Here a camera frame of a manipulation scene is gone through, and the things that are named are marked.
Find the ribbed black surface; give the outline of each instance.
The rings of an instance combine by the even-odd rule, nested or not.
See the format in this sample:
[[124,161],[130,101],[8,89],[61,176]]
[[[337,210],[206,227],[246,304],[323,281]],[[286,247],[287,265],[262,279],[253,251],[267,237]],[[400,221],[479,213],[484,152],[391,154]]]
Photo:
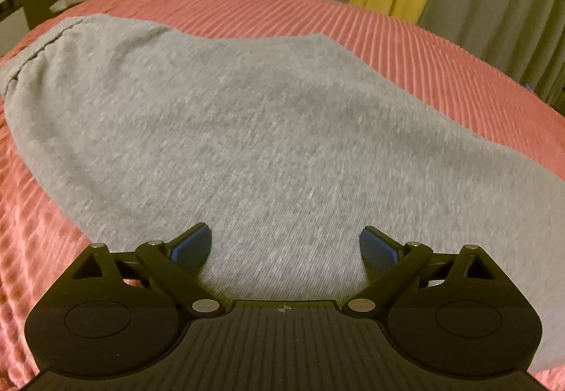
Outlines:
[[[281,308],[289,306],[287,311]],[[76,380],[46,372],[29,391],[540,391],[526,373],[464,381],[422,370],[376,322],[332,302],[237,302],[195,321],[166,358],[134,375]]]

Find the silver pin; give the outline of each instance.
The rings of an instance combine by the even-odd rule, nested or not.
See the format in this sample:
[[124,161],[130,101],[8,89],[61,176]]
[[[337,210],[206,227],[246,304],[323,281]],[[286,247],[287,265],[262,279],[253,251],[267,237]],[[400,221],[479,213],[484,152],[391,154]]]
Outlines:
[[349,308],[358,313],[366,313],[375,309],[375,303],[372,300],[366,298],[354,298],[347,304]]
[[201,298],[192,304],[192,309],[199,313],[211,313],[216,311],[219,307],[220,304],[211,298]]

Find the triangular cutout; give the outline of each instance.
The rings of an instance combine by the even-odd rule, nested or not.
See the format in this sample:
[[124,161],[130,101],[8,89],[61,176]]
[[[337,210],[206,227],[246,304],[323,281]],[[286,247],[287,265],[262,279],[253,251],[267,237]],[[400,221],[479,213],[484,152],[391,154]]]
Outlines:
[[494,280],[494,276],[487,266],[476,255],[471,256],[469,262],[467,262],[467,269],[465,270],[464,277],[478,280]]
[[94,255],[89,255],[80,268],[75,271],[75,274],[72,276],[74,280],[83,280],[84,278],[101,278],[102,269],[96,262]]

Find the bed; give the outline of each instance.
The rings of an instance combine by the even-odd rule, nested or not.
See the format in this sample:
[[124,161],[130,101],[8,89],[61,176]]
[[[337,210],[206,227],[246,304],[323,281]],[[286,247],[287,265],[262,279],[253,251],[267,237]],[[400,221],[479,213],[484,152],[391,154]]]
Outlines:
[[[384,77],[490,141],[565,179],[565,118],[464,50],[399,19],[330,0],[90,0],[32,30],[0,65],[63,18],[106,13],[208,38],[322,33]],[[27,314],[90,244],[42,191],[0,115],[0,391],[38,373],[24,341]],[[565,366],[536,373],[565,390]]]

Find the metal screw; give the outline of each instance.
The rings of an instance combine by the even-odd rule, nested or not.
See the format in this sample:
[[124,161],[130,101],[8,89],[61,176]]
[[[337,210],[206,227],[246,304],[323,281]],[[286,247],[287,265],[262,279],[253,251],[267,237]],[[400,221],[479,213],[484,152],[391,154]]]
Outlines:
[[375,309],[375,303],[372,300],[366,298],[354,298],[347,304],[349,308],[358,313],[366,313]]
[[216,311],[219,307],[220,304],[211,298],[201,298],[192,304],[192,309],[199,313],[211,313]]

